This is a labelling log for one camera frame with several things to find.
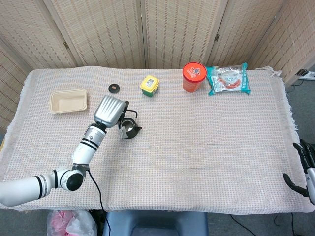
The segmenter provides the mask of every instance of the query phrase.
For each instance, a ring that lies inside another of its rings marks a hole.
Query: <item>snack bag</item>
[[[222,91],[240,91],[251,93],[246,74],[247,63],[227,67],[211,66],[207,68],[207,78],[211,85],[209,96]]]

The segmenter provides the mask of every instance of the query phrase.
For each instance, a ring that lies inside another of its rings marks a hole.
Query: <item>red container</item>
[[[183,68],[183,88],[195,92],[207,76],[207,69],[198,62],[189,62]]]

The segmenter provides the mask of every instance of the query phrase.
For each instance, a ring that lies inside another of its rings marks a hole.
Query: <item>table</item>
[[[142,94],[140,83],[160,79],[157,93]],[[310,212],[314,206],[292,191],[282,174],[305,186],[292,142],[298,135],[284,83],[268,70],[248,70],[251,95],[208,96],[209,84],[188,93],[181,70],[113,69],[86,66],[32,71],[0,155],[0,180],[7,181],[71,167],[71,154],[108,86],[128,100],[142,126],[131,140],[107,135],[90,163],[106,210],[155,209],[227,214]],[[86,89],[88,108],[51,114],[52,92]],[[16,207],[100,209],[98,191],[86,177],[75,192],[53,189],[46,198]]]

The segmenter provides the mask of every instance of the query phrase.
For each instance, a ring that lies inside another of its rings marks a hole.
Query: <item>woven room divider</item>
[[[145,67],[139,1],[45,2],[53,17],[61,20],[82,65]]]
[[[31,71],[0,40],[0,132],[5,133],[14,118],[24,79]]]
[[[0,38],[32,69],[75,67],[41,0],[0,0]]]
[[[315,63],[315,1],[289,0],[249,60],[250,68],[282,70],[287,85]]]
[[[148,68],[206,63],[227,0],[141,0]]]
[[[207,65],[247,62],[284,0],[229,1]]]

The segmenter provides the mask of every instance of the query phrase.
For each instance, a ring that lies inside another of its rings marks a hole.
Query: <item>pink plastic bag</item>
[[[85,210],[54,210],[47,217],[47,236],[96,236],[96,224]]]

